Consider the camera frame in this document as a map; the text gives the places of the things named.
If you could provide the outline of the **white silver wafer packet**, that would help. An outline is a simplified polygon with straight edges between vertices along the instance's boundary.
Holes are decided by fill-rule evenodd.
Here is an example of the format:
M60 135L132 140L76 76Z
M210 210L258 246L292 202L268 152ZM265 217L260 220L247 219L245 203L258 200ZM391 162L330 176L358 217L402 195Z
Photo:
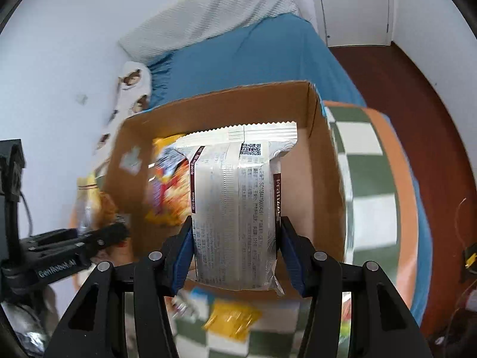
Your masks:
M294 121L193 132L173 147L189 164L196 281L227 290L283 290L275 276L281 158Z

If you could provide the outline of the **clear yellow-topped bread bag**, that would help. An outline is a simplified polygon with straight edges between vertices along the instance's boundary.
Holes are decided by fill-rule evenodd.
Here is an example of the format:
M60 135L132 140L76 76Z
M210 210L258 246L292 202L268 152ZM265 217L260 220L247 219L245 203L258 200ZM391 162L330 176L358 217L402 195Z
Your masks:
M78 178L74 217L80 234L111 225L116 214L117 207L113 199L100 190L94 173Z

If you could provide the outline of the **yellow snack packet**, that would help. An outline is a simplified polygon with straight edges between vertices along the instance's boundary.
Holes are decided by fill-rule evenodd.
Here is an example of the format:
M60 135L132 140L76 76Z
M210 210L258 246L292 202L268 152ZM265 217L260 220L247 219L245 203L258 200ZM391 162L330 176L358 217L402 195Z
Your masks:
M203 329L220 337L245 342L251 327L262 318L262 312L240 301L217 299Z

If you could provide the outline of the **green white checkered cloth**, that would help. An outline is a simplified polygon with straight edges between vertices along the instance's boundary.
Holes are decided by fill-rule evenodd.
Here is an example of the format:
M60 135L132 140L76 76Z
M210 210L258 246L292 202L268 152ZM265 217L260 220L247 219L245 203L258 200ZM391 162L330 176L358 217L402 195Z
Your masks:
M282 212L317 247L361 265L379 263L416 320L430 284L428 221L411 167L390 121L368 107L316 98L279 101L298 138L281 161ZM296 357L310 300L256 296L262 313L245 340L207 331L224 295L188 288L196 315L173 321L181 357Z

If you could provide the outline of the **black yellow ramen noodle packet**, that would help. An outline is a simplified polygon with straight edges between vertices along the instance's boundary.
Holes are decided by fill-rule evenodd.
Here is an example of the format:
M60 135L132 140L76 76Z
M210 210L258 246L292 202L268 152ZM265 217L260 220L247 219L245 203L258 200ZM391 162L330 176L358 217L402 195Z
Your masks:
M188 160L173 147L183 136L175 134L153 140L145 189L145 219L158 226L181 226L191 213Z

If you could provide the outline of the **brown cardboard box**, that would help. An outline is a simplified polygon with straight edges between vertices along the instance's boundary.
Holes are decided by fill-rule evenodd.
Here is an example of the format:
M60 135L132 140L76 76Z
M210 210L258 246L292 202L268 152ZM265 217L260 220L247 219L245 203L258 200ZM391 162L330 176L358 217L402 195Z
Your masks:
M145 219L145 190L155 138L241 124L293 121L298 141L281 161L281 260L277 276L290 297L310 297L324 285L314 251L344 257L344 192L326 113L305 81L236 87L181 99L127 118L112 148L104 189L132 217L133 281L161 295L184 285L192 243Z

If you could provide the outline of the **white bear print pillow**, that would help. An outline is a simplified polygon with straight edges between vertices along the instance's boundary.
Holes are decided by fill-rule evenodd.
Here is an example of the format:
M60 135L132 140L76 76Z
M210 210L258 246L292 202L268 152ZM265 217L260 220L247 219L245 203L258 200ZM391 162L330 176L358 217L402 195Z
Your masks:
M119 129L125 119L150 106L151 74L142 63L128 61L118 78L116 104L97 142L93 167L107 163Z

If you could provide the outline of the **blue bed sheet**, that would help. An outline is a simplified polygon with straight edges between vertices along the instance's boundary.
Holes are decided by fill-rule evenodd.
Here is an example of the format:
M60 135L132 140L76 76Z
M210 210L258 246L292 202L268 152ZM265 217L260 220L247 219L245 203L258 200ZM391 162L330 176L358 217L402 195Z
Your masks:
M308 81L324 100L365 106L312 25L291 13L166 52L148 62L150 107L239 86Z

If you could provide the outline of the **white textured pillow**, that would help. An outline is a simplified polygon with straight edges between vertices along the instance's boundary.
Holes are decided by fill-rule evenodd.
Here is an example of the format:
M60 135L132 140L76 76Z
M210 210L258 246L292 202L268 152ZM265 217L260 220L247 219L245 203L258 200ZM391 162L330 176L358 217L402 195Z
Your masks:
M178 0L118 43L132 60L145 64L166 52L286 13L301 16L299 0Z

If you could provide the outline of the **white closet door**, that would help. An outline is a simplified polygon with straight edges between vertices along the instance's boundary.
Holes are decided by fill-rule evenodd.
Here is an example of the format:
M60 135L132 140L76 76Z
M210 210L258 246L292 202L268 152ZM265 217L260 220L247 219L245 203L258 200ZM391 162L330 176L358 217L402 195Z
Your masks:
M388 45L394 0L314 0L318 34L328 47Z

